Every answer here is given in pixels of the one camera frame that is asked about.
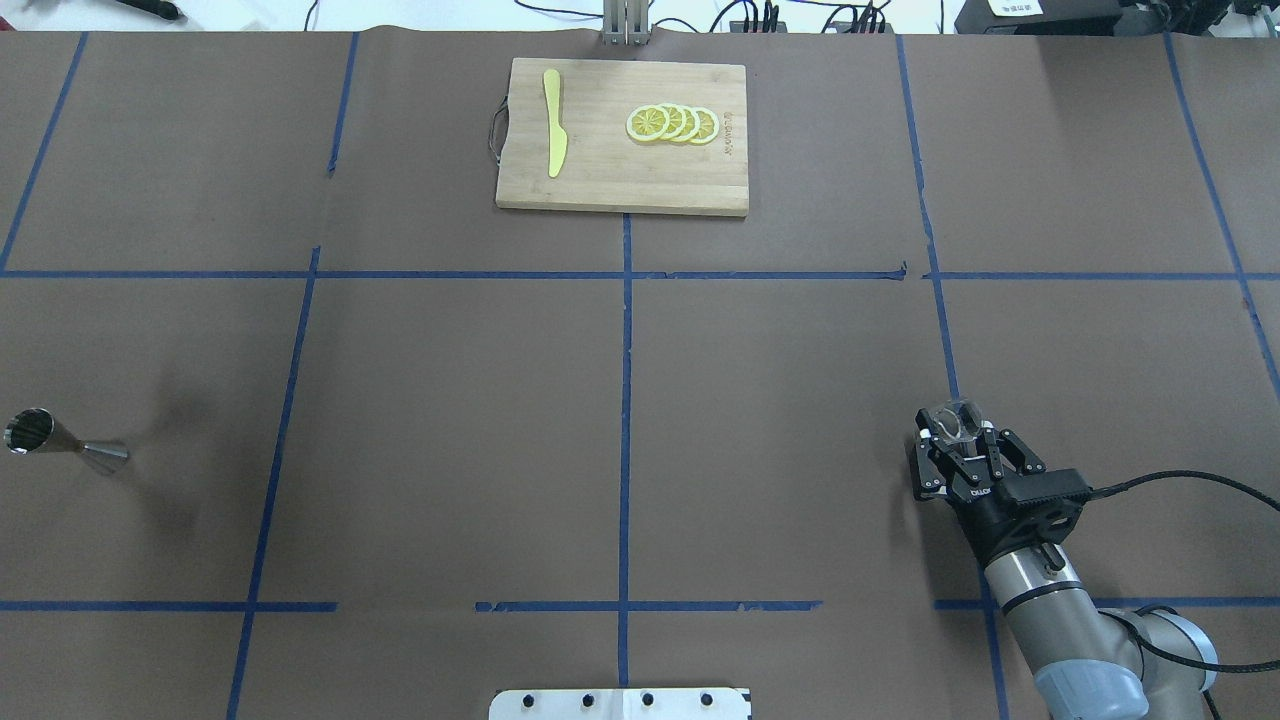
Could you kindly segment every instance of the jigger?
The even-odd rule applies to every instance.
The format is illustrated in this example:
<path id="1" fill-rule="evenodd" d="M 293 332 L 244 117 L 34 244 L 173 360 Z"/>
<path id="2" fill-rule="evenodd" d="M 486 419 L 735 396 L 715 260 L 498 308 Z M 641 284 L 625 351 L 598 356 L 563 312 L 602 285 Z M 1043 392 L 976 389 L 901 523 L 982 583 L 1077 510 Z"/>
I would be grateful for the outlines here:
<path id="1" fill-rule="evenodd" d="M 81 442 L 41 407 L 23 410 L 4 429 L 5 446 L 18 455 L 28 452 L 74 452 L 99 475 L 110 475 L 129 460 L 129 450 L 118 442 Z"/>

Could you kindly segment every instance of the white bracket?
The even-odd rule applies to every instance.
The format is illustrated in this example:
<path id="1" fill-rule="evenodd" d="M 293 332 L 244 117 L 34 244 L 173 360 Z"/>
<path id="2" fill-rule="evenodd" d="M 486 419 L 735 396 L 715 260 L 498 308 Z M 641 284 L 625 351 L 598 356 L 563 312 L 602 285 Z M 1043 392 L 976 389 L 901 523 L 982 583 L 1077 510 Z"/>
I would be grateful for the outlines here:
<path id="1" fill-rule="evenodd" d="M 649 29 L 649 0 L 604 0 L 605 45 L 648 45 Z"/>
<path id="2" fill-rule="evenodd" d="M 750 720 L 751 691 L 636 688 L 506 691 L 489 720 Z"/>

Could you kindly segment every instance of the yellow knife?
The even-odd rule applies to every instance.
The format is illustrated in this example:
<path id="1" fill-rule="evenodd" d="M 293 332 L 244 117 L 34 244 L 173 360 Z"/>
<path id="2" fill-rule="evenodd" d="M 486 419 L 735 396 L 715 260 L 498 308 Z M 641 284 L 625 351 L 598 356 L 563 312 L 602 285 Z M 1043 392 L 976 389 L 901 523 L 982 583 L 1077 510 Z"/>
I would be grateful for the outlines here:
<path id="1" fill-rule="evenodd" d="M 564 154 L 568 151 L 568 133 L 559 124 L 559 70 L 548 68 L 543 73 L 543 90 L 547 91 L 547 127 L 550 128 L 547 174 L 556 177 L 564 167 Z"/>

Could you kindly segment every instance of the cutting board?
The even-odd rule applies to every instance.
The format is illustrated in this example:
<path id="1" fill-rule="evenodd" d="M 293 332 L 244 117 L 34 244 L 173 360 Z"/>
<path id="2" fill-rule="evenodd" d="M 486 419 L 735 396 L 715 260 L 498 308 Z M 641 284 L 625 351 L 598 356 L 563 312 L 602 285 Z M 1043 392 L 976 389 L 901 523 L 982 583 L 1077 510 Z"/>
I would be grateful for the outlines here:
<path id="1" fill-rule="evenodd" d="M 568 152 L 548 177 L 543 72 L 561 73 Z M 637 142 L 626 122 L 640 105 L 704 106 L 721 117 L 708 145 Z M 516 58 L 509 126 L 498 168 L 499 208 L 745 217 L 746 68 L 696 63 Z"/>

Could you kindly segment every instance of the sliced lemon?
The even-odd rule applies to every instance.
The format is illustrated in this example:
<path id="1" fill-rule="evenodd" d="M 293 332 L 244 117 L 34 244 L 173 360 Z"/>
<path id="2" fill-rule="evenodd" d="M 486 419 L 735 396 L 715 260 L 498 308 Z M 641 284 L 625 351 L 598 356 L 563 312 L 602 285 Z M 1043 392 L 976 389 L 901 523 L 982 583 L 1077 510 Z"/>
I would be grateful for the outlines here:
<path id="1" fill-rule="evenodd" d="M 698 131 L 703 128 L 703 117 L 694 111 L 692 108 L 686 105 L 680 106 L 681 111 L 689 117 L 689 124 L 685 127 L 685 132 L 672 137 L 672 142 L 689 142 L 690 140 L 698 137 Z"/>
<path id="2" fill-rule="evenodd" d="M 719 115 L 707 108 L 691 108 L 698 115 L 698 132 L 689 138 L 690 145 L 707 145 L 719 135 Z"/>
<path id="3" fill-rule="evenodd" d="M 671 122 L 667 123 L 667 132 L 662 133 L 663 140 L 671 140 L 677 135 L 685 132 L 689 127 L 689 114 L 685 111 L 684 105 L 676 105 L 675 102 L 663 102 L 659 105 L 663 110 L 667 110 L 667 115 L 671 117 Z"/>
<path id="4" fill-rule="evenodd" d="M 639 142 L 653 142 L 667 132 L 671 114 L 662 105 L 641 105 L 627 117 L 627 135 Z"/>

